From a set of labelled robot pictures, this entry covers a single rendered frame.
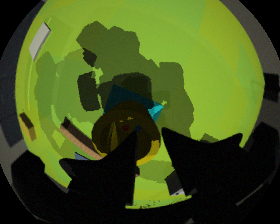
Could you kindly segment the yellow flat block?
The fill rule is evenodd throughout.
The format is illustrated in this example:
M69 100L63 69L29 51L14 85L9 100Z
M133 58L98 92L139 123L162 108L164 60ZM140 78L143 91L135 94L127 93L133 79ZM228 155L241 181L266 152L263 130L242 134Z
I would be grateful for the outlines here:
M27 137L30 137L30 141L36 140L34 125L30 123L30 119L26 116L26 113L19 113L20 128L24 129Z

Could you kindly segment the white flat square tile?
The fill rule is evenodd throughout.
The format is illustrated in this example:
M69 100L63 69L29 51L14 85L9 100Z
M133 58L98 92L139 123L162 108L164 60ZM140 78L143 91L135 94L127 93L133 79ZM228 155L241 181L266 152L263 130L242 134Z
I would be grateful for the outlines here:
M35 35L34 39L32 39L30 44L30 53L32 57L32 61L35 61L36 56L38 56L38 52L40 47L44 44L44 41L46 41L48 35L51 34L50 28L47 27L46 23L43 23L42 26L39 27L38 34Z

